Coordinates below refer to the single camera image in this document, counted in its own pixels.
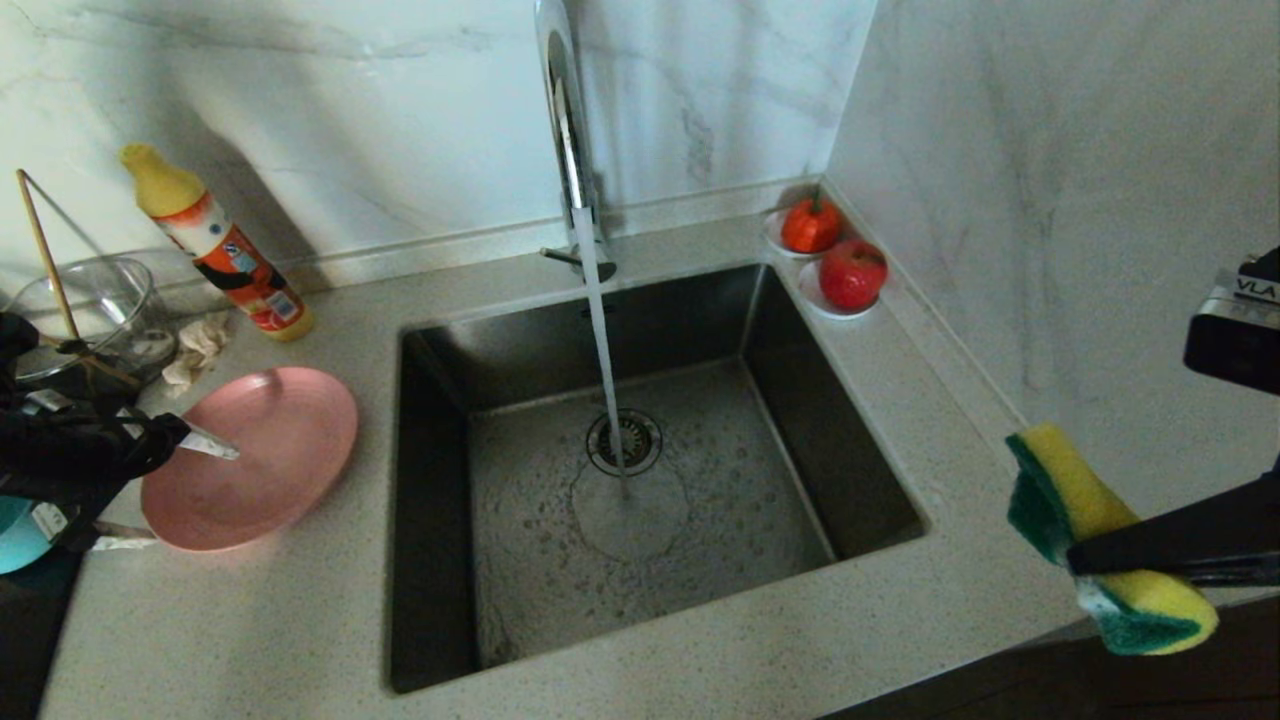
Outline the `round metal drain strainer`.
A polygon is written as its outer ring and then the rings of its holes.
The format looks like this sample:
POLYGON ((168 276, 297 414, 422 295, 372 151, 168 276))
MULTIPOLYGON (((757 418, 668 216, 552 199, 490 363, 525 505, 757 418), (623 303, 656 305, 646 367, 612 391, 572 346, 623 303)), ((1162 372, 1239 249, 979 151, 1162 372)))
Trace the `round metal drain strainer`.
POLYGON ((614 452, 611 416, 600 415, 586 436, 591 464, 611 477, 636 477, 648 471, 659 459, 663 436, 657 421, 631 407, 618 410, 622 456, 614 452))

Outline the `yellow sponge green backing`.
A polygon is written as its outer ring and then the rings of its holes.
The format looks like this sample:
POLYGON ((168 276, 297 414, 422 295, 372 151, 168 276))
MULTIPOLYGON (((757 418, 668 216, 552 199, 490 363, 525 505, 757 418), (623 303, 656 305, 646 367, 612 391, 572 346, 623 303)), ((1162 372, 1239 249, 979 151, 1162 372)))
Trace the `yellow sponge green backing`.
MULTIPOLYGON (((1053 423, 1028 427, 1005 443, 1018 462, 1007 521, 1048 562, 1066 569, 1075 544, 1139 523, 1053 423)), ((1180 653, 1219 628, 1216 607, 1180 577, 1146 569, 1070 574, 1078 605, 1111 653, 1180 653)))

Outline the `clear glass jug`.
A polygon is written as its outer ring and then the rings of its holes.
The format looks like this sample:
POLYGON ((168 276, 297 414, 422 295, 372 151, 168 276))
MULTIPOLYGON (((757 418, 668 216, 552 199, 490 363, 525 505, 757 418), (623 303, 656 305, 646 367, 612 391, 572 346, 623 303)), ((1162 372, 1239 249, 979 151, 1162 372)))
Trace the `clear glass jug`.
MULTIPOLYGON (((59 268, 81 337, 108 364, 134 377, 142 388, 160 375, 177 352, 177 332, 155 288, 150 269, 134 259, 96 259, 59 268)), ((49 278, 29 282, 6 310, 40 332, 69 338, 49 278)), ((136 396, 105 375, 88 378, 83 366, 38 342, 19 357, 15 378, 24 389, 55 389, 73 398, 136 396)))

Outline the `golden utensil handle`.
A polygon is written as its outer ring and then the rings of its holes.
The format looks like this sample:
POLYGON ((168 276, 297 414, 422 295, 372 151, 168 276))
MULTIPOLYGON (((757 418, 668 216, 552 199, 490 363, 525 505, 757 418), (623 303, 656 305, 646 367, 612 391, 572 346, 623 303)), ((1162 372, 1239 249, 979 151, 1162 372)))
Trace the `golden utensil handle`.
POLYGON ((18 183, 20 199, 26 209, 26 215, 29 222, 31 233, 36 242, 36 249, 38 250, 40 259, 44 264, 47 281, 52 296, 56 301, 58 310, 67 328, 68 337, 70 341, 79 342, 82 340, 79 328, 76 323, 73 311, 67 299, 64 284, 61 283, 61 277, 58 270, 58 265, 54 260, 52 251, 49 245, 49 238, 45 233, 44 224, 40 219, 38 210, 35 206, 35 200, 32 195, 32 179, 26 169, 15 169, 15 182, 18 183))
POLYGON ((72 366, 83 366, 84 374, 88 378, 95 375, 105 375, 113 380, 123 384, 128 389, 138 391, 142 384, 132 375, 111 366, 105 363, 90 346, 90 343, 81 337, 59 338, 47 334, 41 334, 38 341, 42 346, 52 348, 56 354, 68 356, 63 364, 72 366))

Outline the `small white dish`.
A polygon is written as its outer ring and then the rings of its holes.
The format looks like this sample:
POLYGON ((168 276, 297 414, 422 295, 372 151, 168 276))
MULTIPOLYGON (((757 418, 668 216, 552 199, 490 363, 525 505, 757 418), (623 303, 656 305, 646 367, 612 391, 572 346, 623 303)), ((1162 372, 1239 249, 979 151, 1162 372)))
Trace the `small white dish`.
POLYGON ((768 214, 764 219, 762 231, 762 237, 765 240, 765 243, 780 256, 797 261, 817 260, 831 249, 828 247, 827 250, 820 250, 818 252, 797 252, 791 250, 791 247, 787 246, 782 238, 782 229, 788 214, 788 209, 780 209, 768 214))
POLYGON ((881 297, 877 296, 870 305, 856 310, 841 309, 835 306, 820 292, 819 269, 820 264, 818 261, 814 261, 814 263, 808 263, 797 273, 797 290, 803 300, 819 316, 823 316, 832 322, 851 322, 859 316, 865 316, 868 313, 872 311, 873 307, 881 305, 881 297))

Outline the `running water stream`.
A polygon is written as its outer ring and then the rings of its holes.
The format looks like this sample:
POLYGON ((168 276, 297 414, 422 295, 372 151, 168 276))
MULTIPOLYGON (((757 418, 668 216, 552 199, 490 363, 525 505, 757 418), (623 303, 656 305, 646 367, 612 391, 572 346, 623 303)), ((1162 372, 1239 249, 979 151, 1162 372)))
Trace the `running water stream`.
POLYGON ((614 389, 614 375, 611 359, 611 347, 605 325, 605 311, 602 292, 600 256, 595 250, 595 233, 589 208, 570 208, 570 219, 573 224, 573 236, 579 246, 579 258, 582 263, 582 273, 588 287, 588 305, 591 318, 591 328, 595 338, 596 357, 602 372, 602 384, 605 395, 605 411, 611 428, 611 448, 614 457, 614 466, 618 471, 620 496, 623 501, 632 497, 627 469, 625 462, 623 433, 620 420, 620 407, 614 389))

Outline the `orange detergent bottle yellow cap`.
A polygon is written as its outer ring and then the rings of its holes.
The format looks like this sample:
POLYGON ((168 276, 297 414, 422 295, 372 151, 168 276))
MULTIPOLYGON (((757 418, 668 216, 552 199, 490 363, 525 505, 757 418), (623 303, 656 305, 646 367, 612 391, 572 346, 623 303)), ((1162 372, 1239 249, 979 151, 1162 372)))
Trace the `orange detergent bottle yellow cap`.
POLYGON ((305 337, 315 315, 193 173, 170 164, 147 143, 119 151, 134 202, 262 333, 279 342, 305 337))

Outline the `teal bowl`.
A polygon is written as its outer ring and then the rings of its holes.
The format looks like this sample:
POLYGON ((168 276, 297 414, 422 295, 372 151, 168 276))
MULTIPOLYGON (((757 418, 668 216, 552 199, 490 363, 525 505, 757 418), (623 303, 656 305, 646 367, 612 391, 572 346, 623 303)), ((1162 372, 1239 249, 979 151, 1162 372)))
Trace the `teal bowl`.
POLYGON ((0 496, 0 575, 45 556, 68 524, 54 503, 0 496))

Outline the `pink plate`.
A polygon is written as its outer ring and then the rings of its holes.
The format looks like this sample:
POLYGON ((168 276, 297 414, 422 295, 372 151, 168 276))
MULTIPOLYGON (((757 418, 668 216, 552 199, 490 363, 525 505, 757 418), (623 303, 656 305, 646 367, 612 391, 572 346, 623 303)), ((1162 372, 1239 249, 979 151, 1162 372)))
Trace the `pink plate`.
POLYGON ((179 448, 142 479, 148 529, 193 553, 236 550, 298 521, 340 479, 358 434, 352 392, 306 366, 243 375, 180 418, 239 450, 223 459, 179 448))

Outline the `crumpled beige tissue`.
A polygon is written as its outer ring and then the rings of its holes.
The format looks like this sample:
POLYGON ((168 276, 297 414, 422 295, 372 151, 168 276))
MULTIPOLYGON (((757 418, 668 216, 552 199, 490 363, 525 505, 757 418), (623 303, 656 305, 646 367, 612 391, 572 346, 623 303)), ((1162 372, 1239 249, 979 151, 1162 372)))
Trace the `crumpled beige tissue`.
POLYGON ((163 369, 165 392, 179 397, 216 364, 230 338, 229 313, 211 313, 184 324, 177 336, 177 351, 163 369))

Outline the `red tomato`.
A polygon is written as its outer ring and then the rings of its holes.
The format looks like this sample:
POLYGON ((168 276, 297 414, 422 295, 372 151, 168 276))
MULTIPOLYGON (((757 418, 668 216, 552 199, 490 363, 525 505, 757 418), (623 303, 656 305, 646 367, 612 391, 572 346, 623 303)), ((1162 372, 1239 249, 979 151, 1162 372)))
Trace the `red tomato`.
POLYGON ((785 213, 780 242, 790 252, 826 252, 838 242, 845 222, 838 206, 815 187, 785 213))

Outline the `chrome kitchen faucet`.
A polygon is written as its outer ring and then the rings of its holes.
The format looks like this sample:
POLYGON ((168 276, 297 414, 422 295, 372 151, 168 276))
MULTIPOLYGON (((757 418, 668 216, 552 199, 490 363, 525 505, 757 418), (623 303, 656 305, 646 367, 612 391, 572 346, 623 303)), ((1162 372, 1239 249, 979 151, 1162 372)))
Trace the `chrome kitchen faucet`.
POLYGON ((532 1, 540 77, 559 172, 562 215, 570 236, 566 250, 543 249, 541 255, 567 263, 584 275, 582 246, 589 237, 593 241, 596 277, 604 283, 613 279, 617 265, 609 258, 598 219, 600 200, 570 9, 566 0, 532 1))

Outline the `red apple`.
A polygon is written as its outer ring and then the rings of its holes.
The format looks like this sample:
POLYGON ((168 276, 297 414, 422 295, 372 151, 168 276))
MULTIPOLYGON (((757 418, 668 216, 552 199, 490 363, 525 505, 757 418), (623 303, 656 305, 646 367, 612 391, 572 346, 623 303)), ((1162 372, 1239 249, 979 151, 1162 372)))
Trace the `red apple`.
POLYGON ((883 251, 865 240, 836 243, 819 261, 818 283, 824 300, 841 311, 873 306, 890 275, 883 251))

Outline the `stainless steel sink basin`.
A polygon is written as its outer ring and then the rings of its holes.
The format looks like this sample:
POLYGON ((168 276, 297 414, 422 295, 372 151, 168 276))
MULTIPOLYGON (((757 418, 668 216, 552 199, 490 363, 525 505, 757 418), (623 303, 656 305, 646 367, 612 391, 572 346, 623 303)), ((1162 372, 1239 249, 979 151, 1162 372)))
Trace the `stainless steel sink basin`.
POLYGON ((782 279, 745 265, 603 296, 618 407, 657 462, 599 471, 588 300, 399 345, 388 682, 424 691, 924 534, 782 279))

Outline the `black stove cooktop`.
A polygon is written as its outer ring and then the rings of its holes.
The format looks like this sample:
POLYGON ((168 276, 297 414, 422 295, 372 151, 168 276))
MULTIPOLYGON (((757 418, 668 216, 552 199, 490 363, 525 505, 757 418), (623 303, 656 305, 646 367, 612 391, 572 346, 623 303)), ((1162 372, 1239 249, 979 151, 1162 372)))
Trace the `black stove cooktop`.
POLYGON ((0 720, 35 720, 84 555, 64 548, 0 575, 0 720))

